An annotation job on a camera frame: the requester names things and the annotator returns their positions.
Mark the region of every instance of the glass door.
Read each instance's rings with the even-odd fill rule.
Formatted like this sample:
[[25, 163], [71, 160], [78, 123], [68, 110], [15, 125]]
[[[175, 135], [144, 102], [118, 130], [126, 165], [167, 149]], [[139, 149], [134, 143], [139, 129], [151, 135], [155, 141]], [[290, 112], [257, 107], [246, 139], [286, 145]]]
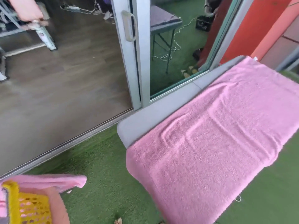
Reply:
[[217, 67], [253, 0], [132, 0], [145, 107]]
[[111, 0], [133, 109], [141, 108], [135, 52], [137, 22], [131, 0]]

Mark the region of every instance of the orange wall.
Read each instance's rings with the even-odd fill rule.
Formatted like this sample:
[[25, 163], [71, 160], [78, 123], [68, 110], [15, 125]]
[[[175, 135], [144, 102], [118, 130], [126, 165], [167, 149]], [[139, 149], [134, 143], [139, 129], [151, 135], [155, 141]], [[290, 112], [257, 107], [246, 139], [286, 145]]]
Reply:
[[291, 1], [254, 0], [220, 63], [250, 56]]
[[[299, 2], [299, 0], [292, 0], [289, 5]], [[274, 23], [266, 36], [256, 47], [251, 54], [252, 57], [257, 57], [258, 60], [262, 59], [268, 50], [273, 46], [277, 39], [285, 32], [289, 25], [299, 15], [299, 3], [287, 7], [278, 20]]]

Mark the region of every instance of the laundry basket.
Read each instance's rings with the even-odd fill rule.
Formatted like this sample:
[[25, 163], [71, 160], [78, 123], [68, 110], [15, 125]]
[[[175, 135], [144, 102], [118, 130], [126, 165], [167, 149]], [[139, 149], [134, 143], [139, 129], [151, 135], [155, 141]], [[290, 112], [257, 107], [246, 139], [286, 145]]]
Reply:
[[9, 224], [52, 224], [49, 199], [44, 195], [22, 193], [14, 181], [6, 181]]

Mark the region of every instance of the yellow basket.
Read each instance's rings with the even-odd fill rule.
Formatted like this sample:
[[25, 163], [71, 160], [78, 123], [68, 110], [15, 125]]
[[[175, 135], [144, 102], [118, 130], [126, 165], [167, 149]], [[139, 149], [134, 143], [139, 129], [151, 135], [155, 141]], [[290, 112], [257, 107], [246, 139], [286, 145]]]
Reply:
[[19, 192], [14, 181], [2, 184], [8, 192], [9, 224], [52, 224], [47, 196]]

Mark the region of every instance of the laminate floor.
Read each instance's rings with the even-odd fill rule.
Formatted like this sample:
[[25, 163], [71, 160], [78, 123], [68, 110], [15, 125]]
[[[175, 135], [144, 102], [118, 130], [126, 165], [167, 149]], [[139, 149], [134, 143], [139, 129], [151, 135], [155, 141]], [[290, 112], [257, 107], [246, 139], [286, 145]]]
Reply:
[[0, 175], [132, 107], [115, 25], [49, 2], [58, 50], [9, 57], [0, 83]]

